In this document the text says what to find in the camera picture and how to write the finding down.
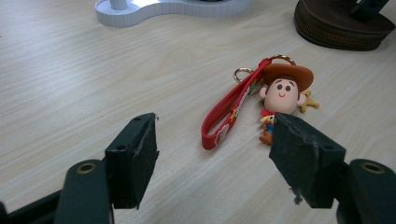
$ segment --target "light wood grain surface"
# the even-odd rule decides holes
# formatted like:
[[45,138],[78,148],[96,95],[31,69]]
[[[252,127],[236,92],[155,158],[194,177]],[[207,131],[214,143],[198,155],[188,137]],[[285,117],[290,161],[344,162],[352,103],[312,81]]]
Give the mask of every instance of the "light wood grain surface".
[[[253,0],[240,16],[163,15],[100,24],[94,0],[0,2],[0,200],[8,212],[61,189],[67,169],[102,159],[127,122],[154,112],[161,151],[139,210],[116,223],[336,223],[295,205],[260,135],[249,97],[217,149],[201,124],[235,85],[233,71],[286,54],[310,68],[320,103],[304,119],[347,149],[346,162],[396,170],[396,33],[369,52],[326,49],[295,31],[297,0]],[[395,1],[382,14],[396,22]]]

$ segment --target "white base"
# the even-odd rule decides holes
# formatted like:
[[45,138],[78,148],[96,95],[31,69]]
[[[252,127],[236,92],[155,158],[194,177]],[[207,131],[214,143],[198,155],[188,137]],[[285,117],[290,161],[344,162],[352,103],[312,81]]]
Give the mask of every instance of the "white base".
[[109,0],[99,0],[95,4],[95,9],[97,18],[102,24],[112,27],[126,27],[136,25],[147,18],[163,14],[209,18],[233,16],[247,10],[250,6],[250,1],[133,0],[127,1],[127,8],[115,10],[111,8]]

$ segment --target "woody keychain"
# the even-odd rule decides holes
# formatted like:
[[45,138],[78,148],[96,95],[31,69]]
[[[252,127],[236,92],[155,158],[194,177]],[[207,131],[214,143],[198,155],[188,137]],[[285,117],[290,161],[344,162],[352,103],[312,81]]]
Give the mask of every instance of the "woody keychain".
[[[273,63],[274,59],[282,59],[290,64]],[[250,75],[241,80],[237,76],[239,72],[249,72]],[[276,55],[263,59],[256,70],[239,68],[233,76],[239,84],[210,111],[202,125],[202,146],[205,149],[216,147],[224,139],[234,126],[242,104],[255,92],[259,83],[263,82],[265,85],[260,89],[264,109],[261,119],[263,132],[259,138],[267,145],[272,144],[276,112],[291,114],[299,106],[300,111],[304,113],[308,105],[319,107],[319,104],[310,99],[311,92],[307,91],[314,81],[314,74],[308,68],[296,65],[294,60],[287,56]],[[224,117],[225,120],[220,126],[209,134]]]

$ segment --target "metal key ring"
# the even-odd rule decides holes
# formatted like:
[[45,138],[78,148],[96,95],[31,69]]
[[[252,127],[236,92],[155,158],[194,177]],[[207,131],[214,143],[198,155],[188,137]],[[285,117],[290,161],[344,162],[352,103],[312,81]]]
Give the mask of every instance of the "metal key ring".
[[273,60],[273,59],[282,59],[282,60],[285,60],[286,62],[288,62],[288,63],[290,63],[292,65],[296,65],[296,63],[294,62],[294,60],[291,57],[288,57],[288,56],[282,55],[282,54],[274,55],[270,59],[271,60]]
[[236,82],[241,82],[243,79],[238,77],[238,73],[240,72],[246,72],[246,73],[252,73],[254,72],[254,70],[250,69],[250,68],[238,68],[235,70],[235,72],[233,72],[233,79],[235,79]]

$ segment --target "brown hat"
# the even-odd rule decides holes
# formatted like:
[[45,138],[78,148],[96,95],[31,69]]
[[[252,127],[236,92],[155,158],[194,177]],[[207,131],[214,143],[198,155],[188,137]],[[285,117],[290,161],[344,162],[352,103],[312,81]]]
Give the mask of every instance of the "brown hat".
[[291,77],[299,91],[306,91],[314,81],[314,74],[306,67],[285,63],[271,63],[262,70],[262,78],[266,85],[270,85],[279,77]]

